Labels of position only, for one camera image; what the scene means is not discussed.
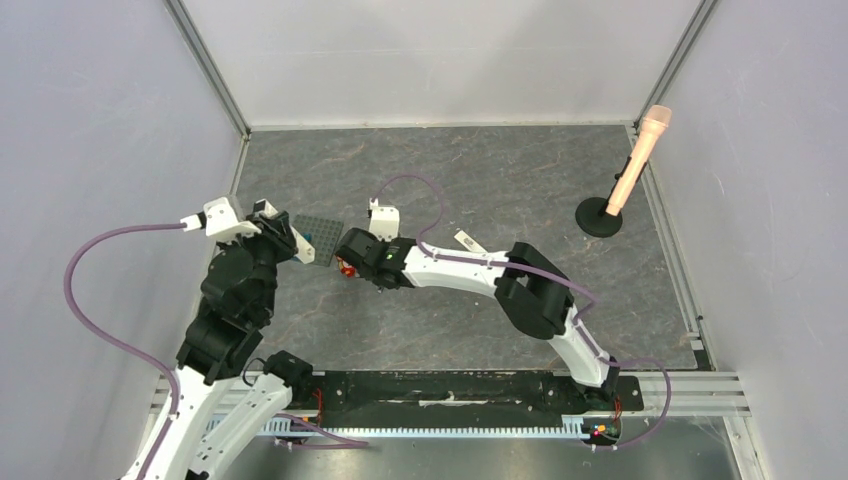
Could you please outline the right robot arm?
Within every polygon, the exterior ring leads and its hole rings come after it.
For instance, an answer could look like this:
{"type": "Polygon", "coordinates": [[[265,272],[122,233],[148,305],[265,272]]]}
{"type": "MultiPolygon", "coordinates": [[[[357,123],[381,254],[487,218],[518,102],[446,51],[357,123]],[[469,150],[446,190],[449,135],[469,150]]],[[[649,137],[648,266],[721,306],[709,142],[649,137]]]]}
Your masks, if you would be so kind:
{"type": "Polygon", "coordinates": [[[505,252],[468,252],[412,238],[381,240],[352,228],[335,254],[382,289],[434,287],[494,299],[517,330],[549,343],[585,405],[602,408],[617,396],[619,369],[580,319],[576,285],[532,245],[517,242],[505,252]]]}

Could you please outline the white remote control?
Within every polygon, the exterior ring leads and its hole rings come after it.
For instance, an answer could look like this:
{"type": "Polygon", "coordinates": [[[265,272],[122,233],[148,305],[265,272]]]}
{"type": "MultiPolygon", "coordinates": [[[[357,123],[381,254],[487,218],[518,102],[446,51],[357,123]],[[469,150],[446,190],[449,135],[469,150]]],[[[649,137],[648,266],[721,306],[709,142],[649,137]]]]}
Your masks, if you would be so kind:
{"type": "Polygon", "coordinates": [[[270,243],[276,262],[296,259],[303,264],[315,260],[315,248],[291,226],[289,214],[277,210],[267,199],[253,204],[251,221],[262,231],[261,235],[270,243]]]}

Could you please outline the white remote battery cover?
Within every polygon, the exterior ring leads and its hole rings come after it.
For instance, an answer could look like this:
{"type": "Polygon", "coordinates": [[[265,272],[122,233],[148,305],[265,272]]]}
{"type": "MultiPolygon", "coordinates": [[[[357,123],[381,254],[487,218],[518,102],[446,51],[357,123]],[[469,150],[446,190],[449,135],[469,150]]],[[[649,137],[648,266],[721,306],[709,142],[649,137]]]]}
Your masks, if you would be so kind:
{"type": "Polygon", "coordinates": [[[487,250],[464,230],[457,231],[454,235],[454,239],[469,252],[487,253],[487,250]]]}

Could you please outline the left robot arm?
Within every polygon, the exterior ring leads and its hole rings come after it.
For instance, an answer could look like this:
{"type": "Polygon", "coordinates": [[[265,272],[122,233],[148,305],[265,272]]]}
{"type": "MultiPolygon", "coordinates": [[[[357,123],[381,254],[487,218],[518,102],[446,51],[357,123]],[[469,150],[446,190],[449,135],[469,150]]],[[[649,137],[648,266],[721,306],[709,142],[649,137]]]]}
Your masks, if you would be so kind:
{"type": "Polygon", "coordinates": [[[176,387],[128,479],[216,479],[271,418],[313,398],[313,367],[279,351],[248,393],[214,428],[220,401],[240,380],[274,313],[278,266],[300,252],[287,212],[264,203],[219,241],[201,299],[177,354],[176,387]]]}

